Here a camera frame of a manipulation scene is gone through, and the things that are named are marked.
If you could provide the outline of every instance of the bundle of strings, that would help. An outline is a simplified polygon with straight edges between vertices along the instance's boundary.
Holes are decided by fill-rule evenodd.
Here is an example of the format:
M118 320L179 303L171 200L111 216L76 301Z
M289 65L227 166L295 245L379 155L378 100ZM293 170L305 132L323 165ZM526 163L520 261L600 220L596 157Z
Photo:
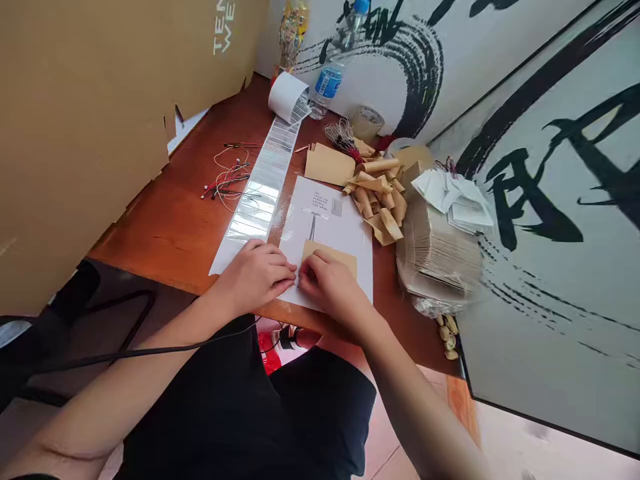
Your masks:
M353 157L356 163L364 163L360 150L355 146L353 140L353 130L349 120L341 118L339 122L332 122L325 125L325 136L331 140L337 148Z
M228 167L226 165L222 165L218 163L217 158L222 155L227 150L231 150L234 148L240 148L245 151L245 160L240 163L240 159L236 159L235 163ZM249 151L244 147L231 146L227 147L222 152L213 156L213 161L218 167L222 168L223 171L218 174L215 181L210 183L209 185L205 185L205 192L200 196L200 198L205 198L205 196L211 192L212 197L219 197L220 201L224 205L224 207L233 213L228 206L225 200L238 200L241 197L246 197L252 200L256 207L258 207L258 202L255 200L256 197L259 197L260 194L258 192L254 192L252 189L247 189L246 191L235 191L231 190L230 186L238 181L243 181L249 178Z

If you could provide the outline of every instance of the hand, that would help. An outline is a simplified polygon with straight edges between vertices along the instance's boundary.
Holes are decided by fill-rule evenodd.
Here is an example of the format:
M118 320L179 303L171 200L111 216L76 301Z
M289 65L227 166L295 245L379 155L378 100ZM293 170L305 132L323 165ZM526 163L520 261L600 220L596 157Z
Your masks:
M234 319L282 295L294 284L296 268L275 245L249 240L210 291Z
M349 268L322 250L314 251L300 266L299 285L304 294L356 335L375 312Z

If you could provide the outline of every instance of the black cable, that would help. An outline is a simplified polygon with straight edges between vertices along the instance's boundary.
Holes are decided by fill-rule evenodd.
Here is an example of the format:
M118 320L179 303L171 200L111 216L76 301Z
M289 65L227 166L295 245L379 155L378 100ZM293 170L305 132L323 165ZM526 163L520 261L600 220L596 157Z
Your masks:
M278 335L278 341L276 343L273 344L273 346L271 348L268 348L266 350L264 350L264 352L260 352L260 353L266 353L266 352L270 352L271 350L273 350L274 348L276 348L276 346L278 345L278 343L280 343L280 339L282 338L282 330L285 329L285 326L282 324L282 322L280 320L276 320L276 322L278 322L280 324L280 335Z
M179 351L187 351L194 350L200 347L204 347L209 343L215 342L217 340L222 340L229 337L234 337L236 335L240 335L241 333L246 332L250 328L252 328L258 320L262 317L258 317L250 326L235 332L229 333L228 335L223 335L221 337L212 337L208 340L204 340L199 343L194 343L192 345L186 345L183 347L160 347L153 349L140 349L140 350L126 350L119 351L116 353L104 353L102 355L95 355L93 357L85 357L74 360L67 361L44 361L38 365L23 365L20 367L0 367L0 375L39 375L42 373L50 373L52 371L60 371L60 370L71 370L74 368L87 367L89 365L95 365L96 363L104 363L108 361L120 360L123 358L132 358L132 357L144 357L146 355L157 355L159 353L172 353Z
M80 318L86 317L87 315L90 315L92 313L110 309L112 307L115 307L116 305L126 303L129 300L133 300L142 296L147 297L147 303L145 305L145 308L142 310L142 312L140 312L140 315L138 315L137 320L133 324L132 328L129 330L129 333L127 334L126 338L124 339L122 344L120 344L120 348L118 348L118 351L125 351L127 348L129 348L129 345L135 338L136 334L138 333L138 330L140 330L140 327L142 327L142 324L145 322L147 316L149 315L149 312L151 312L151 309L155 304L155 292L153 290L138 290L133 293L128 293L127 295L124 295L122 297L118 297L112 300L107 300L102 303L98 303L92 307L85 309L84 312L80 314Z

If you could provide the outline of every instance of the water bottle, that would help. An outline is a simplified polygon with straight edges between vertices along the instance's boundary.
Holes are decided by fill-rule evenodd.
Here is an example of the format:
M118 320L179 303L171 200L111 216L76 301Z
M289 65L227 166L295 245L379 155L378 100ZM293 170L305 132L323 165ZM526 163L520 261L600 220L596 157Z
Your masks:
M358 40L358 30L364 23L369 10L369 0L355 0L353 10L336 30L330 44L327 46L327 60L320 72L315 89L311 92L309 106L312 119L320 120L326 113L331 99L335 97L342 82L345 70L345 60L338 59L341 53L353 50Z

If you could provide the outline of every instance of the bottle cap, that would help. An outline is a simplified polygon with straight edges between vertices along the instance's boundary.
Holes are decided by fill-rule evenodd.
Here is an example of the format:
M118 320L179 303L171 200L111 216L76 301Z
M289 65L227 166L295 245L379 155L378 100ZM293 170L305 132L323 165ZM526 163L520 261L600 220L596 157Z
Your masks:
M369 0L355 0L353 10L361 15L369 11Z

